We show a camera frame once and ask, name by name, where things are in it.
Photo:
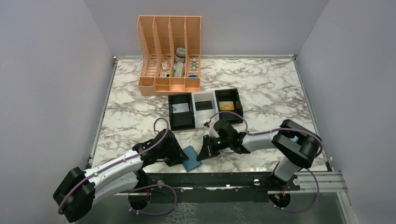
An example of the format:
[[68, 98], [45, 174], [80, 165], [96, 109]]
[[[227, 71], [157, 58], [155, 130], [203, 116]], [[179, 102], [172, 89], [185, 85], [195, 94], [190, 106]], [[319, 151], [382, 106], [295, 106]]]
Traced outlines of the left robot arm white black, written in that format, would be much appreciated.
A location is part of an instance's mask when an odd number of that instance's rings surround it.
[[148, 176], [143, 168], [157, 161], [169, 167], [188, 160], [174, 133], [163, 129], [148, 141], [135, 144], [122, 156], [95, 168], [71, 169], [53, 194], [58, 213], [68, 222], [84, 217], [101, 199], [125, 190], [142, 191]]

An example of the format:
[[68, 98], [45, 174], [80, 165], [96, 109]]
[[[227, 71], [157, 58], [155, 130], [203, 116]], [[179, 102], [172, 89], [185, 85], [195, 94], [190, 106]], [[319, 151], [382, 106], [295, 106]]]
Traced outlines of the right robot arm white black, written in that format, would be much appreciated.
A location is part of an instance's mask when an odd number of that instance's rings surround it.
[[198, 161], [216, 157], [226, 148], [237, 154], [272, 148], [282, 152], [285, 158], [278, 162], [269, 178], [271, 187], [276, 190], [285, 187], [296, 172], [309, 169], [323, 149], [322, 141], [316, 134], [290, 119], [284, 120], [278, 128], [261, 133], [238, 132], [225, 120], [208, 121], [204, 127], [209, 133], [203, 137]]

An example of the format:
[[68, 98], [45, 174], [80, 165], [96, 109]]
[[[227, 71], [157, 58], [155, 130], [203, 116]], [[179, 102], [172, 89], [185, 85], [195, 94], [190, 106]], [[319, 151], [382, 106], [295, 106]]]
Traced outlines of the blue leather card holder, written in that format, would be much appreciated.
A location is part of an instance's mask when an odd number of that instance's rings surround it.
[[183, 167], [186, 172], [191, 172], [192, 170], [198, 168], [202, 165], [201, 161], [197, 161], [197, 152], [193, 148], [193, 146], [187, 146], [183, 149], [183, 152], [187, 155], [187, 160], [182, 160]]

